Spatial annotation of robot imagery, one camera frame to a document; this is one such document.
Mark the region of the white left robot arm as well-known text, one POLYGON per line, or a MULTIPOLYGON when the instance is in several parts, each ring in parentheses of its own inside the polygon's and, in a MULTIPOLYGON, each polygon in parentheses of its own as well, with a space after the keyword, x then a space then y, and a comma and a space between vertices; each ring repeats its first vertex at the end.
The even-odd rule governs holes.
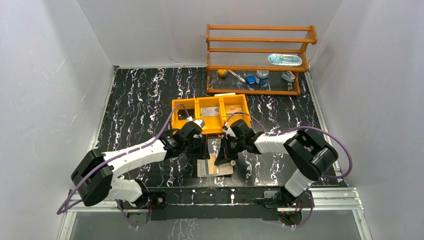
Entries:
POLYGON ((145 208, 154 203, 157 195, 150 192, 141 180, 121 179, 120 176, 181 154, 199 157, 204 126, 201 119, 190 120, 181 129, 163 130, 149 141, 132 147, 107 152, 90 150, 71 174, 76 192, 86 207, 113 199, 145 208))

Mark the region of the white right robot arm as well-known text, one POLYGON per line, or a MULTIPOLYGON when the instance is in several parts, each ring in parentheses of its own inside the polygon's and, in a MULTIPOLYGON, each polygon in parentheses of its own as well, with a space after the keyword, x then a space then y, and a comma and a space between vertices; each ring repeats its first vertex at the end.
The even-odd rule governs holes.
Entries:
POLYGON ((238 159, 238 154, 288 155, 296 165, 289 180, 274 195, 264 193, 253 200, 264 207, 295 207, 308 188, 318 181, 338 160, 337 151, 316 130, 304 126, 302 129, 284 134, 255 132, 247 123, 238 119, 223 126, 225 136, 214 164, 216 166, 238 159))

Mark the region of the beige leather card holder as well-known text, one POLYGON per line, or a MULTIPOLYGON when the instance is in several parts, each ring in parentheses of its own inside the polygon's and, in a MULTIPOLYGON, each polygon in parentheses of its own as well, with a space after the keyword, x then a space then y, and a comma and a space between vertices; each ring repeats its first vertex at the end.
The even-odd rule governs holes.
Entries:
POLYGON ((232 175, 234 167, 231 163, 224 163, 221 165, 215 165, 215 160, 210 159, 198 159, 196 163, 197 176, 201 177, 217 177, 232 175))

